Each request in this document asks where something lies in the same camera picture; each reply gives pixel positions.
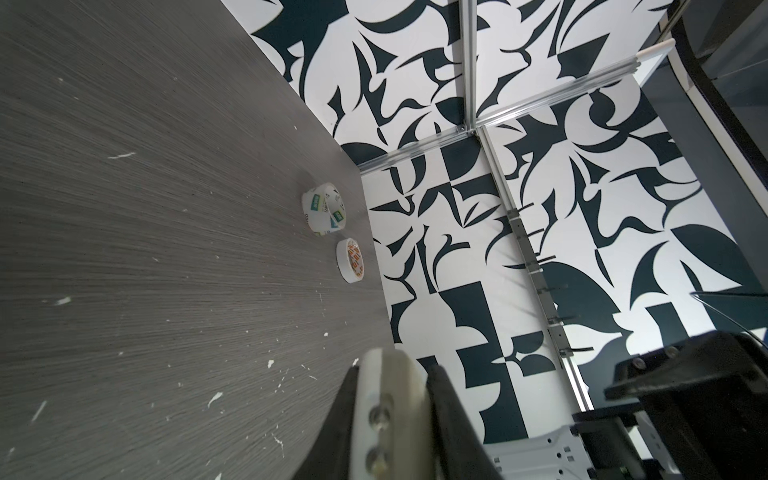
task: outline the white paint speck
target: white paint speck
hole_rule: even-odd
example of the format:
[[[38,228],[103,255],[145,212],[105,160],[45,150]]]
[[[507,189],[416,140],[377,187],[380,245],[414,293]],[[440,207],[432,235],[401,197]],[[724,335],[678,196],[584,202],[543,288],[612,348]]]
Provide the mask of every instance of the white paint speck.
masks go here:
[[[208,408],[210,408],[210,404],[213,402],[216,402],[218,399],[221,398],[221,396],[224,394],[224,392],[216,392],[216,395],[208,402]]]
[[[132,151],[132,152],[129,152],[127,154],[122,154],[122,155],[118,155],[116,157],[107,157],[107,158],[109,160],[117,160],[118,158],[128,158],[128,157],[131,157],[131,156],[133,156],[135,154],[136,154],[136,152]]]
[[[283,454],[283,458],[286,458],[285,451],[283,450],[283,443],[275,436],[275,434],[272,434],[272,438],[275,439],[275,442],[280,444],[280,453]]]
[[[48,403],[48,400],[43,400],[43,403],[40,404],[40,408],[38,409],[37,412],[35,412],[35,416],[32,417],[32,421],[30,423],[35,423],[35,420],[38,419],[38,417],[40,416],[40,413],[43,411],[47,403]]]

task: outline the tape label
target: tape label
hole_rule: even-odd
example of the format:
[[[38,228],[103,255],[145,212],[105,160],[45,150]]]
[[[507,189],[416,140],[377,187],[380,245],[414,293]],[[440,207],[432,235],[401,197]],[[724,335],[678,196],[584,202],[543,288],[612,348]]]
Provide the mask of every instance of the tape label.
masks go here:
[[[325,235],[346,225],[344,202],[332,184],[322,184],[304,193],[301,204],[313,232]]]

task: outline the black and white patterned wall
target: black and white patterned wall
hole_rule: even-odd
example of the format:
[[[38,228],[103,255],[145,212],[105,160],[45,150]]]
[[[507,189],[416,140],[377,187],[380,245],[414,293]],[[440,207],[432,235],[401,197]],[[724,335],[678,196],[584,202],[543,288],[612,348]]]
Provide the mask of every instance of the black and white patterned wall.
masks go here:
[[[356,162],[464,121],[458,0],[222,0]],[[478,112],[628,58],[669,0],[480,0]]]
[[[486,443],[574,408],[490,172],[471,137],[362,178],[396,346],[446,368]]]
[[[690,292],[763,289],[632,77],[490,133],[595,408],[617,362],[738,331]]]
[[[223,0],[361,163],[463,122],[458,2]],[[634,55],[668,0],[478,1],[480,114]],[[492,142],[594,407],[616,362],[712,328],[693,290],[762,291],[632,78]],[[392,337],[443,365],[486,443],[571,421],[574,395],[474,138],[363,177]],[[746,320],[765,336],[766,322]]]

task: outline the wooden tabletop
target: wooden tabletop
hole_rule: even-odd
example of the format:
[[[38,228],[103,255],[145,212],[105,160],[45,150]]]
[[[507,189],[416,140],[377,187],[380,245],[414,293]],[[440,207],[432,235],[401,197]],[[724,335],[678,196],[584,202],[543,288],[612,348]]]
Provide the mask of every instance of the wooden tabletop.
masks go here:
[[[0,477],[289,478],[392,344],[357,168],[217,0],[3,24]],[[316,237],[327,181],[349,220]]]

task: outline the black pattern shape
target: black pattern shape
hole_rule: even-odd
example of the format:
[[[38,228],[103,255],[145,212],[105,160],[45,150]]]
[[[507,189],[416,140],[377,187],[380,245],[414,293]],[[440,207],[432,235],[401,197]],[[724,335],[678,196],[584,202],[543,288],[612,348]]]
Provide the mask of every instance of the black pattern shape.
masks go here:
[[[442,258],[445,255],[448,255],[449,253],[451,253],[454,250],[459,250],[459,249],[462,249],[462,248],[469,248],[469,242],[453,243],[452,242],[453,241],[453,236],[452,235],[449,235],[447,233],[445,233],[444,235],[445,235],[445,244],[442,246],[442,248],[440,248],[440,251],[437,253],[437,255],[435,255],[435,260],[432,263],[432,276],[435,278],[435,285],[438,284],[438,282],[437,282],[437,265],[438,265],[438,263],[440,263],[440,260],[442,260]]]
[[[415,2],[409,5],[405,10],[383,22],[363,22],[359,19],[358,22],[370,31],[376,33],[394,33],[398,30],[403,30],[405,27],[415,22],[424,12],[424,8],[426,8],[428,4],[429,2],[426,0],[415,0]]]
[[[566,100],[551,107],[556,120],[555,125],[540,122],[530,115],[518,119],[520,125],[525,129],[526,135],[513,144],[505,145],[505,147],[514,154],[518,166],[525,163],[523,155],[533,154],[531,166],[525,172],[520,186],[521,199],[525,199],[525,185],[541,159],[552,149],[552,145],[568,139],[565,134],[565,114],[575,100],[575,98]]]
[[[422,181],[424,181],[424,176],[427,173],[427,163],[424,155],[421,155],[416,158],[412,158],[411,165],[413,166],[413,173],[415,175],[415,180],[413,181],[413,187],[411,187],[411,190],[409,191],[413,191],[414,188],[421,185]]]
[[[386,154],[384,150],[371,144],[351,143],[344,144],[341,148],[358,165]]]
[[[466,388],[498,383],[498,399],[489,409],[480,412],[485,425],[484,443],[508,442],[525,439],[525,428],[520,405],[509,379],[506,365],[493,363],[502,357],[493,326],[488,301],[480,282],[459,286],[440,293],[456,319],[456,326],[470,326],[483,334],[487,343],[456,350],[462,361]]]
[[[419,251],[419,259],[422,262],[422,272],[424,273],[424,279],[427,282],[427,290],[431,294],[436,293],[437,290],[432,284],[432,279],[429,278],[429,268],[427,268],[427,246],[424,243],[424,239],[427,237],[427,230],[429,230],[429,225],[424,226],[424,235],[422,235],[421,240],[416,242],[416,249]]]
[[[374,207],[371,210],[375,212],[396,212],[398,214],[411,215],[416,209],[416,205],[413,203],[413,195],[408,195],[406,200],[408,201],[408,211],[406,211],[397,200],[393,200],[387,204],[379,205],[378,207]]]
[[[691,182],[673,182],[665,178],[662,174],[659,173],[659,170],[656,168],[646,167],[646,168],[638,168],[637,170],[628,171],[626,174],[619,175],[618,177],[614,178],[612,181],[621,180],[622,178],[632,177],[636,176],[637,179],[640,181],[640,184],[643,186],[643,189],[653,197],[655,200],[660,201],[662,204],[664,204],[664,215],[661,218],[661,224],[664,225],[667,222],[667,216],[670,214],[673,208],[675,208],[678,204],[682,204],[685,200],[688,200],[693,195],[698,194],[701,192],[701,187],[698,187],[696,190],[694,190],[691,194],[686,195],[682,198],[677,198],[674,200],[667,200],[666,198],[663,198],[661,195],[659,195],[657,188],[662,185],[688,185],[692,183],[697,183],[698,180],[693,180]]]
[[[389,53],[387,50],[384,50],[375,43],[372,43],[368,38],[363,36],[362,39],[366,41],[368,47],[373,53],[374,60],[376,60],[376,73],[382,73],[385,71],[387,66],[392,63],[392,60],[397,58],[397,55]]]
[[[392,185],[394,185],[395,189],[402,195],[402,182],[400,181],[400,172],[397,170],[397,167],[385,168],[384,170],[389,171],[389,176],[392,178]]]
[[[301,0],[282,0],[281,13],[261,28],[251,33],[254,37],[261,38],[283,58],[286,65],[285,79],[291,81],[290,65],[294,63],[294,57],[288,48],[300,41],[304,45],[304,63],[301,67],[299,79],[299,96],[304,100],[306,70],[309,68],[317,48],[323,41],[328,30],[328,25],[348,13],[344,0],[327,0],[325,2],[302,2]]]
[[[485,111],[489,107],[492,107],[493,105],[497,105],[498,95],[502,92],[502,89],[507,86],[507,83],[509,83],[513,78],[517,77],[518,74],[523,72],[526,68],[531,66],[531,55],[528,53],[526,48],[530,47],[531,44],[533,44],[534,41],[538,40],[539,36],[541,36],[541,34],[544,33],[544,30],[546,30],[546,28],[549,26],[549,23],[552,21],[556,11],[557,11],[557,7],[555,7],[555,9],[552,10],[552,13],[549,14],[546,20],[544,20],[538,27],[534,29],[533,33],[531,34],[531,37],[528,39],[525,45],[523,45],[520,48],[516,48],[514,50],[505,50],[503,48],[500,49],[502,53],[520,54],[525,60],[526,66],[519,70],[513,71],[509,74],[506,74],[500,77],[496,81],[496,86],[494,86],[491,94],[480,105],[480,108],[478,109],[478,114],[481,114],[483,111]]]
[[[549,233],[549,229],[552,228],[554,225],[554,222],[558,221],[558,215],[554,211],[554,190],[552,193],[547,197],[547,200],[544,200],[541,202],[541,206],[544,208],[544,211],[547,212],[547,218],[548,223],[547,227],[544,228],[544,233],[541,235],[541,242],[539,243],[539,254],[541,254],[541,251],[544,249],[544,240],[547,238],[547,233]]]
[[[440,114],[454,125],[464,124],[464,98],[450,97],[435,104]]]
[[[605,268],[605,262],[603,262],[603,257],[600,255],[600,250],[594,249],[594,261],[598,263],[598,268],[600,269],[600,273],[603,274],[603,278],[606,279],[606,281],[613,286],[614,283],[611,280],[611,276],[608,275],[608,270]]]
[[[600,213],[602,193],[598,192],[591,200],[584,200],[584,188],[586,187],[584,178],[581,176],[581,172],[573,163],[573,161],[571,162],[571,169],[573,171],[575,182],[576,200],[579,207],[581,208],[581,212],[584,214],[584,219],[587,221],[587,226],[589,227],[589,231],[592,234],[592,240],[594,241],[594,245],[597,248],[603,248],[611,245],[614,241],[616,241],[621,232],[627,228],[637,230],[641,233],[659,232],[659,230],[650,228],[639,218],[629,216],[621,221],[621,224],[619,225],[616,232],[614,232],[609,237],[605,237],[602,233],[600,233],[600,227],[598,227],[598,214]]]
[[[336,87],[336,93],[328,101],[328,106],[336,112],[336,123],[333,125],[333,132],[331,136],[336,136],[336,129],[339,127],[339,122],[344,118],[344,108],[341,106],[341,88]]]
[[[495,195],[498,197],[496,183],[493,181],[493,176],[491,174],[472,178],[471,180],[456,184],[453,187],[461,194],[463,200],[482,194]]]
[[[558,53],[560,61],[560,74],[558,78],[574,77],[580,78],[589,73],[598,59],[600,50],[603,48],[608,35],[603,35],[585,44],[573,47],[571,50]]]
[[[507,362],[515,362],[523,372],[523,376],[537,375],[544,372],[554,372],[554,363],[543,355],[536,355],[534,352],[539,350],[544,344],[544,332],[533,332],[527,335],[512,337],[512,353],[504,357]],[[518,354],[527,354],[522,359],[518,359]]]
[[[541,4],[544,3],[544,1],[545,0],[531,0],[524,5],[520,5],[518,7],[518,10],[520,11],[520,20],[524,21],[526,18],[533,15],[533,13],[541,7]]]
[[[661,341],[664,342],[664,346],[669,346],[688,338],[685,327],[680,321],[680,317],[677,315],[677,311],[672,303],[647,306],[645,309],[659,326]]]
[[[629,335],[614,321],[620,310],[603,289],[585,273],[560,262],[549,262],[541,267],[547,284],[553,287],[552,299],[558,305],[563,323],[577,323],[604,333]]]
[[[458,68],[458,66],[461,65],[459,63],[448,60],[448,57],[445,56],[445,50],[442,48],[432,48],[431,50],[427,50],[418,55],[414,55],[413,57],[404,61],[403,64],[400,65],[398,68],[405,67],[406,65],[418,60],[421,60],[423,62],[424,72],[429,77],[429,80],[432,80],[433,82],[435,82],[435,84],[437,84],[435,93],[433,93],[432,98],[429,99],[430,101],[434,101],[435,97],[442,90],[443,87],[445,87],[447,84],[451,83],[452,81],[454,81],[456,78],[460,76],[460,73],[457,73],[455,77],[449,78],[449,79],[440,79],[437,77],[437,70],[439,70],[440,68],[445,67],[446,65],[457,65],[457,68]],[[446,113],[450,113],[451,116],[461,115],[462,121],[463,121],[463,117],[464,117],[463,105],[462,105],[461,112],[450,109],[448,105],[444,106],[443,108],[446,109]]]
[[[467,214],[464,216],[464,225],[467,224],[467,222],[469,221],[469,218],[472,216],[472,212],[475,211],[475,208],[477,208],[479,204],[480,203],[476,203],[472,205],[472,208],[469,209],[469,212],[467,212]]]
[[[696,276],[694,271],[685,264],[685,262],[680,262],[680,264],[683,265],[683,270],[685,270],[685,274],[688,277],[688,280],[690,280],[690,284],[694,286],[694,292],[703,292],[703,288],[701,288],[701,282],[699,282],[699,278]]]
[[[475,166],[480,155],[480,142],[475,137],[440,148],[442,161],[448,171],[448,179],[454,181],[467,174]]]
[[[472,225],[476,225],[476,224],[478,224],[478,223],[482,222],[482,221],[483,221],[483,220],[485,220],[486,218],[488,218],[488,217],[490,217],[491,215],[493,215],[493,213],[494,213],[496,210],[498,210],[498,208],[499,208],[500,206],[501,206],[501,205],[499,204],[499,205],[496,205],[495,207],[491,207],[491,208],[487,209],[485,212],[483,212],[483,213],[479,214],[477,217],[473,218],[473,219],[472,219],[472,221],[471,221],[471,222],[469,222],[469,223],[467,223],[467,220],[466,220],[466,219],[464,219],[464,228],[469,228],[469,227],[471,227]]]
[[[659,249],[663,247],[665,243],[666,242],[659,243],[648,250],[637,264],[634,276],[632,277],[632,291],[630,292],[629,298],[630,308],[634,304],[634,301],[643,293],[664,293],[654,275],[654,260],[656,260],[656,254],[659,252]]]
[[[419,141],[418,138],[416,138],[416,127],[419,126],[419,122],[428,115],[423,114],[421,117],[416,118],[406,129],[406,132],[402,134],[402,137],[400,138],[400,143],[397,144],[397,148],[403,148],[407,144],[410,144],[415,141]]]
[[[414,303],[415,301],[416,298],[392,305],[392,318],[389,321],[389,327],[392,329],[392,339],[395,343],[402,343],[402,339],[400,338],[400,319],[402,318],[402,314],[409,306],[411,306],[411,303]]]
[[[704,225],[685,225],[672,229],[674,236],[712,270],[739,283],[737,293],[763,293],[760,281],[739,247],[717,230]]]
[[[435,358],[434,355],[424,356],[420,359],[416,359],[416,361],[419,362],[419,364],[421,364],[425,372],[429,372],[430,367],[437,365],[437,359]]]
[[[411,274],[411,270],[413,270],[413,265],[415,262],[416,262],[416,248],[413,249],[413,251],[411,252],[411,256],[408,257],[408,259],[406,260],[406,263],[403,265],[401,276],[387,276],[387,275],[384,276],[384,278],[386,278],[387,280],[402,283],[402,285],[406,288],[406,290],[408,290],[408,293],[413,295],[414,300],[416,300],[416,291],[413,289],[411,284],[406,281],[406,279],[408,278],[408,275]]]
[[[512,233],[512,227],[509,224],[509,220],[507,220],[507,217],[499,217],[495,218],[493,220],[496,220],[497,222],[501,222],[502,224],[502,231],[498,233],[495,237],[493,237],[493,240],[491,240],[491,243],[488,244],[488,247],[485,249],[485,262],[488,263],[488,255],[491,253],[491,248],[493,248],[496,243],[501,240],[502,238],[506,237],[507,235],[510,235]]]
[[[435,200],[437,200],[437,196],[442,195],[445,200],[448,202],[448,205],[451,207],[451,213],[453,214],[454,220],[456,220],[456,223],[459,225],[462,224],[462,221],[460,220],[460,216],[458,215],[458,206],[456,205],[456,199],[453,197],[453,189],[451,188],[450,183],[441,184],[437,187],[432,187],[429,190],[424,193],[424,197],[422,197],[422,202],[419,204],[419,217],[422,216],[424,212],[429,209],[433,203],[435,203]]]
[[[368,106],[371,108],[373,118],[376,120],[376,124],[379,125],[379,127],[392,121],[395,115],[397,115],[403,108],[415,108],[416,110],[426,108],[426,105],[420,104],[413,98],[406,98],[400,102],[400,105],[395,109],[395,113],[385,117],[384,114],[382,114],[382,102],[384,101],[384,92],[386,91],[386,80],[384,80],[376,90],[371,91],[369,87],[372,77],[371,68],[368,65],[365,55],[362,54],[357,45],[353,45],[353,47],[355,48],[355,55],[357,55],[357,65],[360,72],[360,98],[361,100],[362,97],[366,98],[366,102],[368,102]]]
[[[406,242],[406,239],[411,233],[413,233],[413,227],[410,227],[408,229],[408,232],[402,237],[400,237],[398,240],[395,240],[394,242],[386,246],[387,248],[389,248],[389,252],[392,254],[393,257],[395,256],[396,253],[400,251],[400,249],[402,248],[402,245]]]

